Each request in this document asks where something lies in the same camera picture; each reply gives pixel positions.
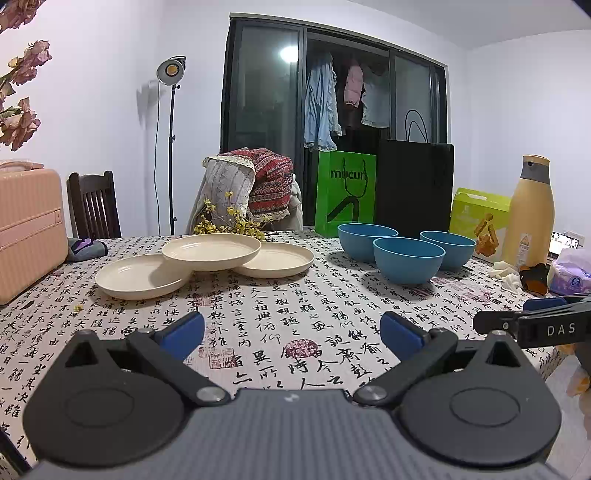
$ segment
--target chair backrest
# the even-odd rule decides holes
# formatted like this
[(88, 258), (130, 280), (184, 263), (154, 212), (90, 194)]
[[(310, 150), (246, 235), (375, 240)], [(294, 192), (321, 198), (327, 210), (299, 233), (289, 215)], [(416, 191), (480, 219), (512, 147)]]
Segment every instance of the chair backrest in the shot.
[(79, 238), (121, 238), (113, 172), (70, 175), (68, 193)]

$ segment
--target white wall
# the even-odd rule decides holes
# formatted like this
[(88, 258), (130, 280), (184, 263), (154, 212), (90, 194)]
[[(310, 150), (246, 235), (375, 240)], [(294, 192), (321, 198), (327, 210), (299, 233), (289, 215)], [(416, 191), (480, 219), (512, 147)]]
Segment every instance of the white wall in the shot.
[(51, 0), (32, 23), (0, 35), (1, 65), (35, 40), (48, 40), (53, 56), (5, 104), (30, 96), (39, 130), (17, 152), (2, 146), (0, 160), (29, 158), (56, 169), (66, 210), (71, 172), (112, 170), (124, 236), (147, 231), (141, 85), (154, 77), (161, 8), (161, 0)]
[[(275, 15), (312, 21), (371, 35), (436, 59), (449, 67), (450, 140), (455, 144), (456, 185), (470, 180), (470, 108), (466, 51), (416, 25), (344, 0), (168, 0), (163, 14), (159, 57), (187, 56), (187, 71), (175, 106), (174, 204), (177, 231), (184, 231), (199, 188), (202, 159), (216, 154), (220, 144), (220, 112), (226, 37), (230, 12)], [(168, 232), (167, 135), (170, 90), (163, 89), (158, 152), (158, 192), (163, 233)], [(150, 121), (154, 118), (154, 109)], [(154, 131), (147, 135), (153, 148)], [(148, 169), (153, 167), (147, 159)], [(145, 192), (148, 231), (157, 232), (155, 202), (149, 173)]]
[(548, 157), (554, 229), (587, 239), (590, 48), (591, 30), (580, 30), (518, 38), (469, 53), (472, 187), (511, 196), (522, 155)]

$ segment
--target yellow flowers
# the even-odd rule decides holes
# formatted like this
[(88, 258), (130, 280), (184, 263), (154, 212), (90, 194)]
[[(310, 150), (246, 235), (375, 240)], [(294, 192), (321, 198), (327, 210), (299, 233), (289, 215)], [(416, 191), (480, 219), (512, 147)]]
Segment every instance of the yellow flowers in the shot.
[[(228, 199), (232, 198), (233, 195), (234, 192), (225, 193), (225, 197)], [(216, 205), (211, 203), (211, 200), (205, 199), (203, 213), (201, 214), (202, 221), (199, 222), (194, 229), (194, 232), (197, 235), (203, 235), (206, 233), (238, 233), (240, 235), (253, 236), (261, 242), (265, 241), (265, 234), (260, 230), (261, 224), (259, 222), (247, 220), (246, 213), (243, 213), (243, 209), (239, 206), (230, 204), (230, 206), (226, 208), (228, 215), (232, 217), (230, 223), (227, 223), (222, 217), (213, 218), (213, 212), (215, 212), (215, 210)], [(213, 220), (221, 220), (226, 223), (226, 225), (222, 225), (218, 228), (213, 223)], [(270, 217), (265, 218), (265, 223), (270, 221)]]

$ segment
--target ceiling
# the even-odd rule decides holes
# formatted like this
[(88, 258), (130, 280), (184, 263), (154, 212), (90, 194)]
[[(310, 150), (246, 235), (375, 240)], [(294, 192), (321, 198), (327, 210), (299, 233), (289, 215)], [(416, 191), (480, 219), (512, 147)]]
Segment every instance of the ceiling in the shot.
[(352, 0), (423, 27), (458, 46), (591, 29), (573, 0)]

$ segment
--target dining table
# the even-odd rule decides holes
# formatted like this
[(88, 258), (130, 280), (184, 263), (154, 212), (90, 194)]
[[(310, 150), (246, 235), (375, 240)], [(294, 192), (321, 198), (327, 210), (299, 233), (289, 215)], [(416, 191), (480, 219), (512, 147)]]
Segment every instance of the dining table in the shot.
[[(141, 327), (162, 329), (198, 309), (206, 322), (203, 342), (184, 362), (231, 394), (240, 388), (338, 388), (352, 394), (399, 363), (380, 340), (384, 312), (425, 330), (445, 327), (460, 339), (483, 339), (472, 327), (476, 312), (520, 310), (533, 298), (505, 291), (488, 276), (491, 265), (476, 258), (459, 271), (440, 271), (427, 284), (396, 285), (374, 265), (347, 256), (337, 238), (313, 231), (268, 236), (314, 253), (312, 265), (289, 278), (195, 272), (184, 287), (151, 300), (118, 300), (96, 285), (105, 265), (158, 253), (172, 238), (106, 239), (106, 256), (63, 264), (0, 307), (1, 426), (30, 464), (37, 460), (23, 431), (23, 410), (80, 329), (120, 339)], [(555, 347), (524, 352), (543, 378), (562, 360)]]

